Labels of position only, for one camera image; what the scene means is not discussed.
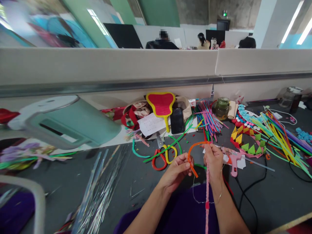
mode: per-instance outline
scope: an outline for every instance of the black cable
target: black cable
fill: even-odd
[[[271,137],[269,137],[269,139],[266,141],[266,147],[267,147],[267,144],[268,144],[268,142],[269,142],[269,140],[272,138],[272,136]],[[236,182],[237,182],[237,184],[238,184],[238,186],[240,187],[240,189],[241,189],[241,191],[242,191],[242,195],[241,195],[241,197],[240,197],[240,206],[239,206],[239,208],[238,208],[238,211],[240,212],[241,211],[241,205],[242,205],[242,200],[243,200],[243,197],[245,196],[246,197],[246,199],[247,199],[247,201],[251,204],[251,206],[252,206],[252,208],[253,208],[253,210],[254,210],[254,213],[255,213],[255,215],[256,215],[256,227],[255,227],[255,232],[254,233],[257,233],[257,230],[258,230],[258,214],[257,214],[257,211],[256,211],[256,209],[255,209],[255,207],[253,206],[253,204],[251,203],[251,201],[249,200],[249,198],[246,196],[246,192],[251,188],[251,187],[253,187],[255,184],[257,184],[257,183],[259,183],[259,182],[261,182],[261,181],[263,181],[265,178],[266,178],[266,176],[267,176],[267,169],[266,169],[266,172],[265,172],[265,175],[264,175],[264,177],[263,178],[261,178],[260,180],[257,180],[257,181],[255,181],[255,182],[253,182],[251,185],[249,185],[245,190],[243,190],[243,188],[241,187],[241,184],[240,184],[240,182],[239,182],[239,180],[238,180],[238,178],[236,177],[235,178],[235,180],[236,180]]]
[[[292,150],[293,150],[293,153],[294,153],[294,157],[296,157],[296,151],[295,151],[295,149],[293,148],[293,144],[291,144],[291,146],[292,146]],[[292,169],[292,164],[290,163],[290,160],[289,160],[289,167],[290,167],[290,169],[293,171],[293,173],[294,173],[299,179],[301,179],[302,181],[307,182],[307,183],[312,183],[312,180],[305,180],[305,179],[301,178],[297,173],[295,173],[295,171]]]
[[[268,144],[269,140],[270,140],[272,137],[273,137],[273,136],[269,137],[269,139],[266,141],[266,147],[267,147],[267,144]],[[246,193],[249,189],[251,189],[251,188],[252,188],[254,185],[256,185],[257,183],[260,183],[261,181],[263,181],[263,180],[266,178],[266,176],[267,176],[266,173],[267,173],[267,169],[266,169],[266,172],[265,172],[264,177],[263,177],[262,179],[253,182],[251,185],[249,185],[247,188],[244,189],[243,194],[242,194],[241,197],[240,197],[241,200],[240,200],[240,205],[239,205],[239,208],[238,208],[238,211],[239,211],[239,212],[241,211],[241,205],[242,205],[242,202],[243,202],[244,193]]]
[[[245,196],[245,197],[246,197],[247,201],[249,201],[249,203],[251,204],[251,206],[252,206],[252,208],[253,208],[253,210],[254,210],[254,213],[255,213],[255,215],[256,215],[256,228],[255,228],[255,232],[254,232],[254,233],[257,233],[257,230],[258,230],[258,214],[257,214],[257,212],[256,212],[256,209],[255,209],[255,207],[253,206],[253,204],[251,203],[251,201],[249,200],[249,198],[246,196],[246,194],[245,194],[243,188],[241,187],[241,184],[240,184],[240,182],[238,181],[238,178],[237,178],[237,177],[235,177],[235,180],[236,180],[238,186],[240,187],[240,189],[241,189],[241,191],[242,191],[242,193],[243,193],[242,196]]]

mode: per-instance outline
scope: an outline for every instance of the dark hair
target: dark hair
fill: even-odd
[[[161,30],[159,32],[159,36],[160,36],[161,39],[168,38],[168,33],[166,31],[164,31],[164,30]]]
[[[256,48],[256,40],[252,37],[246,37],[243,40],[240,40],[239,48]]]
[[[201,42],[201,46],[204,46],[204,43],[205,43],[205,41],[206,41],[204,34],[201,32],[201,33],[198,34],[197,36],[198,36],[198,39],[199,39],[200,42]]]

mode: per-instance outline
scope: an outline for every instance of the kettle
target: kettle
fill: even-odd
[[[30,104],[8,126],[63,150],[83,144],[99,147],[121,130],[120,125],[77,95]]]

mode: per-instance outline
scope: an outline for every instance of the computer monitor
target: computer monitor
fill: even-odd
[[[217,30],[228,31],[230,26],[230,21],[225,19],[217,20]]]

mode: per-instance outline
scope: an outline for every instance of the person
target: person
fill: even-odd
[[[209,49],[210,42],[205,39],[204,34],[201,32],[197,36],[198,36],[198,39],[199,39],[199,42],[200,42],[200,44],[197,47],[197,49]]]
[[[170,41],[169,36],[166,31],[161,30],[159,32],[160,39],[156,39],[159,44],[160,49],[179,49],[173,42]]]
[[[215,231],[216,233],[250,233],[238,210],[236,209],[231,195],[222,179],[223,153],[213,144],[204,144],[202,147],[204,147],[206,151],[204,155],[204,163],[209,165],[209,183],[214,200],[213,204],[213,202],[211,202],[212,199],[209,198],[209,202],[211,203],[208,221],[209,233],[213,233],[212,230],[214,230],[212,227],[212,225],[214,225],[213,216],[211,216],[211,214],[213,215],[213,206],[216,211],[214,215],[217,216],[217,222],[215,224],[216,226],[219,226],[217,231]],[[174,222],[172,222],[170,216],[166,215],[164,219],[166,219],[165,221],[167,221],[167,224],[161,227],[161,231],[160,227],[158,227],[166,206],[170,205],[168,204],[168,201],[172,196],[172,193],[178,188],[179,184],[186,175],[192,176],[187,156],[188,154],[184,153],[177,156],[173,160],[141,210],[138,214],[135,214],[135,218],[133,218],[130,222],[128,221],[127,227],[123,232],[124,234],[151,234],[155,233],[156,229],[157,233],[203,233],[205,230],[205,204],[202,204],[200,211],[198,212],[193,211],[192,213],[186,209],[187,206],[191,206],[191,208],[194,207],[194,205],[189,205],[189,203],[191,203],[191,199],[193,200],[193,197],[191,197],[191,199],[188,198],[187,201],[183,201],[182,204],[186,204],[186,206],[182,208],[180,207],[181,205],[178,205],[181,203],[179,203],[176,198],[174,201],[171,201],[171,203],[174,203],[172,204],[174,209],[179,209],[179,212],[176,212],[174,215]],[[191,157],[191,164],[194,165],[193,157]]]
[[[253,37],[246,37],[243,40],[240,40],[240,44],[238,48],[256,48],[256,40]]]

